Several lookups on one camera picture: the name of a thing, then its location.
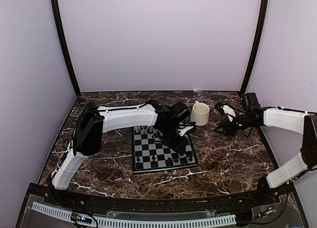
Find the cream ceramic mug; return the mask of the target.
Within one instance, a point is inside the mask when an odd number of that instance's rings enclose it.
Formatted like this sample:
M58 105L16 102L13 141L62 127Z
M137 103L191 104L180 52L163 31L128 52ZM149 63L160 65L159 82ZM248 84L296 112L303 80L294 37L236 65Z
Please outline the cream ceramic mug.
M209 121L210 107L198 101L192 106L190 121L195 122L196 126L205 126Z

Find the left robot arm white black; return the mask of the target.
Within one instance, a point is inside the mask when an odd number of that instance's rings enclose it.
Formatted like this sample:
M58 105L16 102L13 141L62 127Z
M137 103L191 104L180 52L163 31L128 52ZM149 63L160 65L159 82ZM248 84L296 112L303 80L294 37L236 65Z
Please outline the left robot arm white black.
M59 206L66 206L70 196L66 190L82 163L101 149L102 135L109 131L135 126L151 126L162 134L163 143L181 154L185 151L185 135L192 132L195 123L182 121L189 117L187 106L177 102L165 106L156 100L121 107L98 107L88 103L75 124L68 147L48 178L53 187L50 197Z

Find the left black frame post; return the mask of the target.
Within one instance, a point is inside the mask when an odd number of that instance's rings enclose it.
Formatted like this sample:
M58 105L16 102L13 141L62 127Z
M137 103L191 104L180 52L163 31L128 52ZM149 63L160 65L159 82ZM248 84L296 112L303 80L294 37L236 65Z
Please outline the left black frame post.
M66 42L66 38L65 38L64 29L63 29L58 0L51 0L51 5L52 5L52 10L53 10L55 27L57 30L57 35L58 35L60 47L62 50L62 54L64 57L65 65L67 68L67 72L68 72L68 75L70 77L71 84L72 84L72 87L74 89L75 95L76 95L76 97L79 97L81 95L81 91L79 88L77 78L75 76L75 71L74 71L74 68L73 68L73 65L71 62L71 58L70 58L70 54L69 54L69 50L67 47L67 42Z

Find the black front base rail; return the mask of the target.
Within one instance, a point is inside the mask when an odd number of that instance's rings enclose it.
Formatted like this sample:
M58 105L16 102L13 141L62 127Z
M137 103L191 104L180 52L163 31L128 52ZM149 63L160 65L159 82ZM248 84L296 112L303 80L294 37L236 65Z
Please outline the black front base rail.
M27 194L33 194L53 205L81 212L106 214L108 211L181 213L215 210L220 213L242 213L258 206L256 191L193 199L142 200L94 196L71 191L49 190L46 186L30 183Z

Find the black white chessboard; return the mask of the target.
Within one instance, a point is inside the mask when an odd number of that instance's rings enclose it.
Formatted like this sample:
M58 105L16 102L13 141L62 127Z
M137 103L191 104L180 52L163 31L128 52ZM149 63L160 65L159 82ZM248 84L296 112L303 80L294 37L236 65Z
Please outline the black white chessboard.
M142 174L148 172L159 172L166 170L186 169L197 167L199 165L194 146L191 138L188 138L188 145L184 155L179 155L161 142L161 134L152 127L140 127L140 132L135 133L134 127L132 128L132 171L134 174ZM142 164L141 168L136 168L137 157L140 157L139 163ZM182 164L181 159L186 157L187 163ZM189 157L193 157L191 162L188 161ZM166 161L171 158L172 164L168 166ZM178 158L178 163L174 163L174 159ZM155 161L156 166L152 167L151 162Z

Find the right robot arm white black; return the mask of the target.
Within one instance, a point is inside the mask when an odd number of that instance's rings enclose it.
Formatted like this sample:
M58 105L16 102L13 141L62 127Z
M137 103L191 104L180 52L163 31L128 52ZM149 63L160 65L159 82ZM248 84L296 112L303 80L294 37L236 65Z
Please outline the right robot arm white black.
M264 177L268 186L253 193L253 201L263 205L272 197L270 188L295 181L317 165L317 114L281 107L262 108L258 105L242 111L229 104L216 104L215 109L225 119L215 129L224 136L238 131L264 128L264 134L277 158L279 167Z

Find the black frame post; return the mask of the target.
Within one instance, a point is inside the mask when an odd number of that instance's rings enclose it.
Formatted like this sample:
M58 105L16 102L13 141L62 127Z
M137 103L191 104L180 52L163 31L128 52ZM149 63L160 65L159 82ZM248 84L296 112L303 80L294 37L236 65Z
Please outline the black frame post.
M256 26L256 31L255 31L255 36L251 48L251 53L250 57L248 60L248 64L246 67L246 72L243 78L243 82L239 91L239 94L245 94L246 90L248 88L252 71L255 65L258 49L260 46L260 41L262 37L262 32L263 32L263 27L264 27L264 22L265 22L265 17L266 17L266 11L267 11L267 5L268 5L268 0L261 0L260 4L260 10L259 10L259 16L258 16L258 21L257 21L257 26Z
M68 72L68 75L70 77L71 84L72 84L72 87L74 89L75 95L76 95L76 97L79 97L81 95L81 91L79 88L77 78L75 76L75 71L74 71L74 68L73 68L73 65L71 62L71 58L70 58L70 54L69 54L69 50L67 47L67 42L66 42L66 38L65 38L64 29L63 29L58 0L51 0L51 5L52 5L52 10L53 10L55 27L57 30L57 35L58 35L60 47L62 50L62 54L64 57L65 65L67 68L67 72Z

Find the right black frame post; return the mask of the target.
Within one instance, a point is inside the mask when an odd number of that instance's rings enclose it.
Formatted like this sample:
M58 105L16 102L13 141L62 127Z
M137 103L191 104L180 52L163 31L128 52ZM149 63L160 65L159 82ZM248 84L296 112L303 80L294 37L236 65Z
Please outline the right black frame post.
M266 17L266 11L267 11L267 5L268 5L268 0L261 0L260 4L260 10L259 10L259 16L258 16L258 21L257 21L257 26L256 26L256 31L255 31L255 36L251 48L251 53L250 57L248 60L248 64L246 67L246 72L243 78L243 82L239 91L239 94L245 94L246 90L248 88L252 71L255 65L258 49L260 46L260 41L262 37L262 32L263 32L263 27L264 27L264 22L265 22L265 17Z

